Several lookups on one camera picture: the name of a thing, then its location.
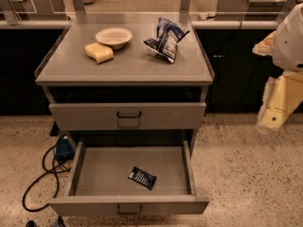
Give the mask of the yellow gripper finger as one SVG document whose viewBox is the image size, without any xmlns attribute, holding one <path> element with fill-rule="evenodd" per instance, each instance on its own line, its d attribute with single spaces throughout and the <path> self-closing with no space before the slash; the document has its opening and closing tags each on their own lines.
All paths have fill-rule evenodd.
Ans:
<svg viewBox="0 0 303 227">
<path fill-rule="evenodd" d="M 261 42 L 255 44 L 252 49 L 252 52 L 260 56 L 272 56 L 275 35 L 276 32 L 273 31 L 268 36 L 266 36 Z"/>
<path fill-rule="evenodd" d="M 259 133 L 269 134 L 279 130 L 289 116 L 287 100 L 287 79 L 268 78 L 257 117 L 256 129 Z"/>
</svg>

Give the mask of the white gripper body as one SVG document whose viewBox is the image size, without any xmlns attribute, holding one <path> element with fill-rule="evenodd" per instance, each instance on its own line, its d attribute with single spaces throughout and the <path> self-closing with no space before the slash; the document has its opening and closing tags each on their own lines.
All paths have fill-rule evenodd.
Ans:
<svg viewBox="0 0 303 227">
<path fill-rule="evenodd" d="M 284 71 L 276 80 L 276 109 L 285 114 L 292 114 L 303 101 L 303 75 L 297 72 Z"/>
</svg>

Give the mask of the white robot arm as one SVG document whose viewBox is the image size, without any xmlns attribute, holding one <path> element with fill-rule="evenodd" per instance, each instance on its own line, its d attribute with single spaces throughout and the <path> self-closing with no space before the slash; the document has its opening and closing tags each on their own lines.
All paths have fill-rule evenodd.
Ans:
<svg viewBox="0 0 303 227">
<path fill-rule="evenodd" d="M 277 79 L 265 83 L 256 129 L 269 134 L 278 131 L 303 102 L 303 4 L 296 5 L 278 28 L 256 44 L 252 52 L 271 56 L 283 70 Z"/>
</svg>

